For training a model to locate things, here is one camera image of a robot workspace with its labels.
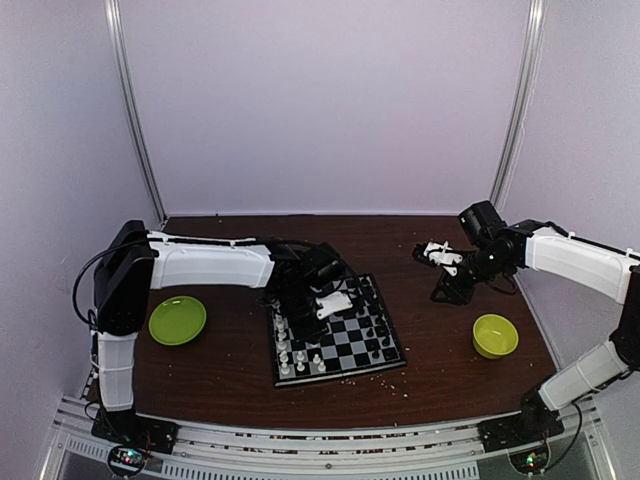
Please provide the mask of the black white chessboard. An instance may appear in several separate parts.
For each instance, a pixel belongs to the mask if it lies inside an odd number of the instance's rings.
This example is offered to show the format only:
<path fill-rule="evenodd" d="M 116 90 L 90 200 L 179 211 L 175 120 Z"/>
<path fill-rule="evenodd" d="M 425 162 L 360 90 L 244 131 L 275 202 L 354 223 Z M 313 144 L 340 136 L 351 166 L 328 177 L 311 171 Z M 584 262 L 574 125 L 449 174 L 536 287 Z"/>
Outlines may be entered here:
<path fill-rule="evenodd" d="M 293 387 L 373 374 L 407 365 L 375 277 L 361 274 L 335 283 L 355 307 L 327 318 L 319 342 L 296 339 L 277 304 L 269 306 L 269 341 L 274 386 Z"/>

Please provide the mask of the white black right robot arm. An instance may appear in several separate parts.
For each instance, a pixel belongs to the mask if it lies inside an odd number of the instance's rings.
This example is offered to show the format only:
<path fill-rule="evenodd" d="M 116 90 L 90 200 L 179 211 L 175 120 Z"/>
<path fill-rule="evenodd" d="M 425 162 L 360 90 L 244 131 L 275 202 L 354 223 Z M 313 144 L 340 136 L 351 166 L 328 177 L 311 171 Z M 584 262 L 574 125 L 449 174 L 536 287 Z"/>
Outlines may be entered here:
<path fill-rule="evenodd" d="M 434 302 L 467 305 L 476 288 L 520 275 L 546 340 L 571 334 L 582 351 L 523 395 L 519 413 L 485 423 L 491 439 L 513 433 L 530 442 L 561 432 L 559 413 L 639 369 L 639 254 L 578 236 L 551 221 L 508 224 L 489 201 L 458 216 L 471 246 L 430 241 L 415 259 L 441 270 Z"/>

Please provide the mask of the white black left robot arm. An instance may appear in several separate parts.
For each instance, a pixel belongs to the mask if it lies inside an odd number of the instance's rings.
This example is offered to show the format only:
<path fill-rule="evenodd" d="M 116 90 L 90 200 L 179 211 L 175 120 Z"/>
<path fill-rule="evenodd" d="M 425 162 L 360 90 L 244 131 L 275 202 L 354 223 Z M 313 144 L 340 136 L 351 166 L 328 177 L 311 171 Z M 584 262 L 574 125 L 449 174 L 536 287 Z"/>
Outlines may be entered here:
<path fill-rule="evenodd" d="M 93 306 L 72 308 L 93 334 L 100 416 L 123 444 L 144 433 L 133 393 L 134 350 L 149 293 L 183 286 L 234 286 L 264 291 L 290 322 L 295 338 L 311 342 L 328 317 L 352 307 L 336 283 L 349 269 L 329 244 L 277 238 L 213 239 L 170 235 L 126 222 L 109 247 L 80 272 L 93 274 Z"/>

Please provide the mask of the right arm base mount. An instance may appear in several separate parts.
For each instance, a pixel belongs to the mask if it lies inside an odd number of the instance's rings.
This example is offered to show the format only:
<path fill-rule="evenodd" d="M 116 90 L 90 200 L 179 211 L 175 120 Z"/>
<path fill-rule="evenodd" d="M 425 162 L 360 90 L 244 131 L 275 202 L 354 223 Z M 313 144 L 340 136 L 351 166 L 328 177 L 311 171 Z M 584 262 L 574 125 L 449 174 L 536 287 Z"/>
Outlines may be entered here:
<path fill-rule="evenodd" d="M 485 420 L 478 425 L 484 451 L 506 451 L 511 466 L 518 473 L 527 476 L 543 474 L 551 466 L 549 440 L 564 431 L 560 420 L 546 422 L 542 427 L 529 428 L 519 415 Z"/>

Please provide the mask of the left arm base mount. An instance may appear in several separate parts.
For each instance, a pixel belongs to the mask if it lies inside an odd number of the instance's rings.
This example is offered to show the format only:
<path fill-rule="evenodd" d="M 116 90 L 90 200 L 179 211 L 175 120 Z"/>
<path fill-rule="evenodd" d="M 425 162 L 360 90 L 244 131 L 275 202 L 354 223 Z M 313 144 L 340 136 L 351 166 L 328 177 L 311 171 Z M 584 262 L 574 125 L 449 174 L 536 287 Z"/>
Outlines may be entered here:
<path fill-rule="evenodd" d="M 141 417 L 134 424 L 132 433 L 121 433 L 105 419 L 97 418 L 91 435 L 114 443 L 107 453 L 106 464 L 116 476 L 130 478 L 145 469 L 154 453 L 173 452 L 178 429 L 173 422 Z"/>

